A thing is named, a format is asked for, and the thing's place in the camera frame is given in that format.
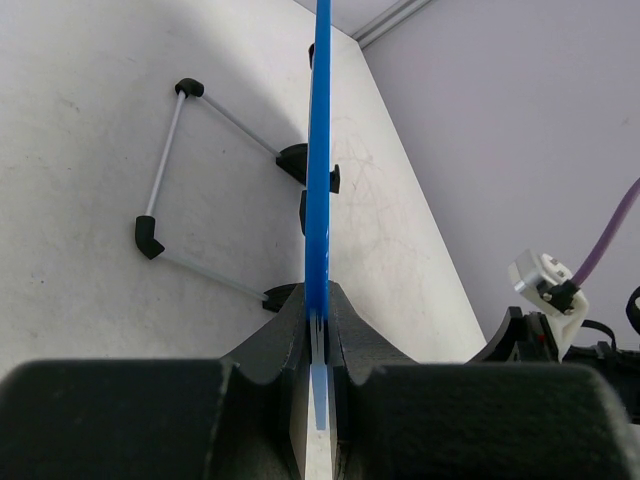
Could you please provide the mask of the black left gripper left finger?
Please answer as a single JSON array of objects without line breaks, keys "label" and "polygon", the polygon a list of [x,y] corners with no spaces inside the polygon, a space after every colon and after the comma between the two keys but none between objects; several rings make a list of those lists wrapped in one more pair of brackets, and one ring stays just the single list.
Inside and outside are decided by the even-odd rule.
[{"label": "black left gripper left finger", "polygon": [[300,479],[304,289],[217,359],[34,360],[1,382],[5,479]]}]

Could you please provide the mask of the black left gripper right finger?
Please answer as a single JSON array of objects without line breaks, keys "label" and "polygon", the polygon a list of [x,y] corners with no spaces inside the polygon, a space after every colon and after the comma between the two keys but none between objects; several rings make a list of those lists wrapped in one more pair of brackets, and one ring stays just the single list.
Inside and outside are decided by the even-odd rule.
[{"label": "black left gripper right finger", "polygon": [[608,343],[555,362],[547,318],[507,310],[463,364],[420,364],[330,287],[338,479],[635,479],[639,356]]}]

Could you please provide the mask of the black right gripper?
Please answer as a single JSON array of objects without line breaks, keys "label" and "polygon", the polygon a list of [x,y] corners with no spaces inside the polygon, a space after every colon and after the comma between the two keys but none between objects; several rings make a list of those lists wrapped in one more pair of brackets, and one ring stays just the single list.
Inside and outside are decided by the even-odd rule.
[{"label": "black right gripper", "polygon": [[494,337],[472,360],[501,363],[562,362],[590,367],[614,388],[629,419],[637,425],[639,352],[619,349],[615,333],[601,322],[586,319],[582,326],[599,331],[609,339],[589,347],[571,346],[564,357],[559,357],[547,316],[536,311],[525,314],[519,307],[509,307]]}]

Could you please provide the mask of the blue framed whiteboard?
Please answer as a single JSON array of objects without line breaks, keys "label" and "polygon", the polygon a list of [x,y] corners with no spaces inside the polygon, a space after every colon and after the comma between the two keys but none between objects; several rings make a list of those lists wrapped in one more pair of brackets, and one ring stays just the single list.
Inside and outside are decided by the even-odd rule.
[{"label": "blue framed whiteboard", "polygon": [[316,429],[328,428],[329,226],[332,3],[316,3],[305,215],[305,314]]}]

